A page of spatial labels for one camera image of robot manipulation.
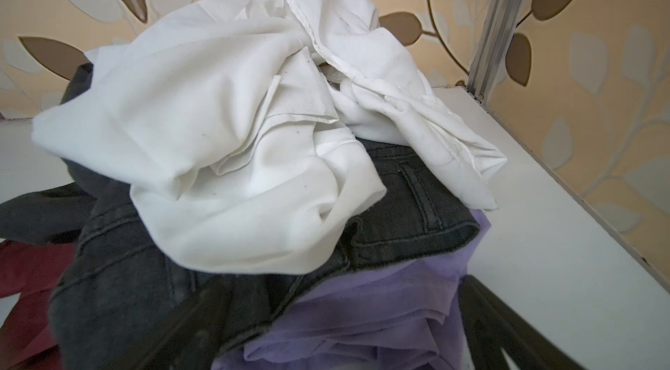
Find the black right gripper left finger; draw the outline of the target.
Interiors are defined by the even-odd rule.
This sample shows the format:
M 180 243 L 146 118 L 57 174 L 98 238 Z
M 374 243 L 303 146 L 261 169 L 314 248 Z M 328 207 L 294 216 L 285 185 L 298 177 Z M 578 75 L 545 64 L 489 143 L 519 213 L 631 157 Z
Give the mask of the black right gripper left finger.
M 159 321 L 108 369 L 209 369 L 223 343 L 232 289 L 211 279 Z

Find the maroon cloth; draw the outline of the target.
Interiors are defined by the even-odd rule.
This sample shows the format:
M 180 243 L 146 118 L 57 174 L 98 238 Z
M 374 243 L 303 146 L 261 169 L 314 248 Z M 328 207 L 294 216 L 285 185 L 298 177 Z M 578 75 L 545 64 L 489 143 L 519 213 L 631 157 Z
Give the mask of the maroon cloth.
M 1 296 L 18 296 L 1 326 L 1 368 L 63 368 L 48 309 L 74 252 L 73 244 L 32 246 L 9 240 L 1 244 Z

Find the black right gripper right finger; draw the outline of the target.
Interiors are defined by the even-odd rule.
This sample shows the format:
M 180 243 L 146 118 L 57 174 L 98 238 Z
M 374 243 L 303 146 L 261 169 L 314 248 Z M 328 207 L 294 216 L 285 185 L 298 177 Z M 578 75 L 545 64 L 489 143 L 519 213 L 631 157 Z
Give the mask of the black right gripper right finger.
M 508 369 L 511 358 L 519 369 L 583 370 L 479 279 L 465 276 L 458 298 L 474 369 Z

